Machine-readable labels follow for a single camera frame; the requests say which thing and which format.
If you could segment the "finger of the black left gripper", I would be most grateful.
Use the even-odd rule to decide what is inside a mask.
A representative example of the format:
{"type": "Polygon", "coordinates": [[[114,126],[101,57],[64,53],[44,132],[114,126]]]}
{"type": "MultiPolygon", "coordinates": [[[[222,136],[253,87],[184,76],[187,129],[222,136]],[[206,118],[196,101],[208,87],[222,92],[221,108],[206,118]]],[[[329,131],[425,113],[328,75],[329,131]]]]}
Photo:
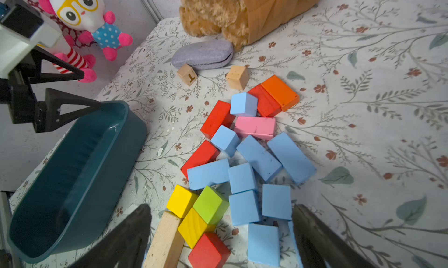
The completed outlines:
{"type": "Polygon", "coordinates": [[[33,73],[28,78],[31,84],[82,80],[85,73],[48,51],[36,46],[30,56],[34,63],[33,73]]]}
{"type": "Polygon", "coordinates": [[[100,108],[99,101],[47,88],[44,101],[36,103],[33,126],[36,133],[55,131],[100,108]]]}

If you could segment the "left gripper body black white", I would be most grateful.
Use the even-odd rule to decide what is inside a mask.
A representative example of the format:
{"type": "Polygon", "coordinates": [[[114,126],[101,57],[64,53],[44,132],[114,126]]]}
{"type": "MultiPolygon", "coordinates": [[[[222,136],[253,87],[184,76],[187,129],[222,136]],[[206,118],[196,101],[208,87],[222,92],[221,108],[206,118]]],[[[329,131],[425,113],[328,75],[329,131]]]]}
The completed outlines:
{"type": "Polygon", "coordinates": [[[54,46],[62,37],[59,31],[23,0],[1,4],[1,103],[8,106],[14,124],[46,122],[32,85],[63,80],[62,74],[42,72],[44,60],[58,66],[63,61],[39,47],[54,46]]]}

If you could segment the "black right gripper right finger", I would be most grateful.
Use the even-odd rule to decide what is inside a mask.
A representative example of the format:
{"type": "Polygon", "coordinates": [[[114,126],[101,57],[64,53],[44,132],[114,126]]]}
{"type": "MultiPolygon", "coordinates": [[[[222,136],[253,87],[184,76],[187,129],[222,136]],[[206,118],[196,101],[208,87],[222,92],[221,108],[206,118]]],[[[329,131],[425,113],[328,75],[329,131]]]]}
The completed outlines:
{"type": "Polygon", "coordinates": [[[304,268],[372,268],[304,205],[292,209],[294,238],[304,268]]]}

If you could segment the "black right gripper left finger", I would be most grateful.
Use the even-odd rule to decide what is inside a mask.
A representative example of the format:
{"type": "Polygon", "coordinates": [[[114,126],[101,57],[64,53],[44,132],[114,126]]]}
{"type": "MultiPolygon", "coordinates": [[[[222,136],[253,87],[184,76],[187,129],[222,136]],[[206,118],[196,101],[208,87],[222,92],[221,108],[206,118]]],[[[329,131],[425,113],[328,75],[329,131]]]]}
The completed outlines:
{"type": "Polygon", "coordinates": [[[73,268],[140,268],[151,232],[151,209],[139,205],[73,268]]]}

